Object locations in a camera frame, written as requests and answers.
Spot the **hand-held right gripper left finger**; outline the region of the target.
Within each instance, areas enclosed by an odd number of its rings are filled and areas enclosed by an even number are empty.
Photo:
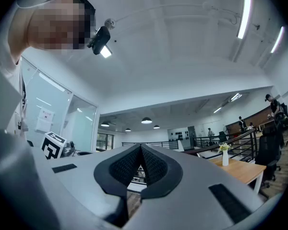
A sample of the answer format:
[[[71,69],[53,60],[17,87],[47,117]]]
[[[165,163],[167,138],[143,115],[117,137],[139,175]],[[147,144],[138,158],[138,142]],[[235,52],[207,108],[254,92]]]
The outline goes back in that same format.
[[[129,218],[127,200],[139,150],[139,145],[133,145],[48,160],[42,149],[31,148],[62,230],[141,229],[141,213]]]

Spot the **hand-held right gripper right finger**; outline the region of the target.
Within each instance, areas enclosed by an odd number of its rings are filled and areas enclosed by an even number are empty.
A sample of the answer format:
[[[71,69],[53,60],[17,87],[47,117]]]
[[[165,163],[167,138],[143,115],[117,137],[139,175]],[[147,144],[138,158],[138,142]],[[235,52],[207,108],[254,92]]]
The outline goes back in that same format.
[[[182,168],[180,183],[167,196],[144,199],[125,224],[126,230],[253,230],[272,212],[282,197],[263,202],[254,190],[209,160],[155,147]],[[247,209],[235,223],[222,207],[224,199],[209,189],[222,184]]]

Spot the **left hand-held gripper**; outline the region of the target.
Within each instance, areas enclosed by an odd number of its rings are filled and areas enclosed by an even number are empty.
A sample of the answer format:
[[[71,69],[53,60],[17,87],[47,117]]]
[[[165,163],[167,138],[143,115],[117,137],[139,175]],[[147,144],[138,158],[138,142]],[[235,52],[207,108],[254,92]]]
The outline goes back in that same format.
[[[47,160],[71,156],[75,152],[73,141],[67,140],[53,132],[44,135],[41,149]]]

